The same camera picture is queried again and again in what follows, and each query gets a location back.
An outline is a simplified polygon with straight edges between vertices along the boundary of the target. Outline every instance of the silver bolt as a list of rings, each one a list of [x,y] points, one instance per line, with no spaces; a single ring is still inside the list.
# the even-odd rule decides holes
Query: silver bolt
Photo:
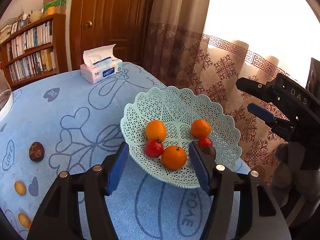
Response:
[[[259,176],[259,173],[257,171],[251,171],[250,174],[251,174],[252,177],[258,177]]]
[[[61,178],[65,178],[66,176],[68,176],[68,173],[66,171],[62,171],[62,172],[60,172],[59,176]]]
[[[94,165],[93,166],[93,170],[94,171],[101,171],[102,170],[102,166],[101,165]]]
[[[217,169],[218,171],[224,171],[224,170],[225,170],[225,166],[223,166],[222,164],[218,164],[218,165],[216,166],[216,169]]]

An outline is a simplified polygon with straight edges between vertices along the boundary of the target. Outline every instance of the door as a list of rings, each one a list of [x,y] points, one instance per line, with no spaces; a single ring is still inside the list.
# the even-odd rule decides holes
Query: door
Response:
[[[72,69],[80,69],[85,50],[111,44],[116,44],[115,57],[142,65],[152,3],[153,0],[72,0]]]

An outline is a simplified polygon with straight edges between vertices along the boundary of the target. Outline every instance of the wooden bookshelf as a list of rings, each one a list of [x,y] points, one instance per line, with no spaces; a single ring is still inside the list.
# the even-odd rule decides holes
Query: wooden bookshelf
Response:
[[[48,21],[53,21],[52,26],[52,42],[47,43],[41,46],[32,47],[30,49],[26,49],[24,54],[8,61],[7,57],[7,47],[6,44],[11,42],[12,39],[16,38],[17,36],[23,34],[25,31],[28,31],[34,27],[42,25]],[[4,76],[6,77],[10,87],[12,90],[18,89],[23,87],[27,84],[30,84],[34,81],[53,76],[59,73],[67,72],[68,71],[68,64],[67,64],[67,54],[66,54],[66,16],[64,14],[52,14],[47,17],[41,18],[40,20],[30,23],[27,26],[23,27],[21,30],[16,31],[13,33],[9,38],[7,38],[4,42],[0,44],[0,58],[1,58],[1,68],[4,71]],[[32,53],[40,51],[42,49],[47,49],[53,47],[54,57],[55,57],[55,65],[56,69],[52,69],[50,71],[39,73],[38,75],[31,75],[26,78],[22,78],[19,81],[12,82],[10,76],[9,66],[10,64],[14,63],[15,61],[22,59]]]

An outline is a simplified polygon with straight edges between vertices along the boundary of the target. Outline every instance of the tablecloth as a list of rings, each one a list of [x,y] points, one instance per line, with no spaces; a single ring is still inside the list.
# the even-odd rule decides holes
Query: tablecloth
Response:
[[[0,122],[0,207],[24,239],[28,230],[19,223],[18,213],[32,221],[61,171],[83,172],[115,153],[123,141],[119,124],[124,106],[151,87],[165,86],[143,68],[124,62],[121,73],[95,85],[80,71],[72,71],[13,92],[12,109]],[[45,149],[39,163],[28,156],[35,141]],[[249,168],[239,159],[236,171],[248,173]],[[15,181],[25,183],[26,195],[15,192]],[[106,202],[119,239],[198,240],[212,197],[200,188],[160,182],[129,157],[118,189]],[[83,236],[91,239],[83,194],[79,203]],[[238,206],[236,192],[228,239],[235,234]]]

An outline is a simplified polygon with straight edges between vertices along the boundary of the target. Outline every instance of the perforated basket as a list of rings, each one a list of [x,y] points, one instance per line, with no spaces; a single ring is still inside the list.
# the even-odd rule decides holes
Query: perforated basket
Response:
[[[189,156],[181,169],[173,171],[161,164],[161,157],[152,159],[145,155],[145,127],[154,119],[161,120],[166,126],[164,147],[178,145],[187,154],[189,143],[196,140],[190,133],[192,122],[206,120],[212,128],[209,138],[217,152],[216,162],[232,171],[235,169],[242,149],[238,145],[240,131],[235,128],[233,118],[224,115],[222,106],[211,102],[207,96],[195,96],[190,89],[179,90],[170,86],[164,90],[151,88],[147,93],[139,93],[133,104],[125,106],[120,123],[131,157],[151,176],[177,187],[200,187]]]

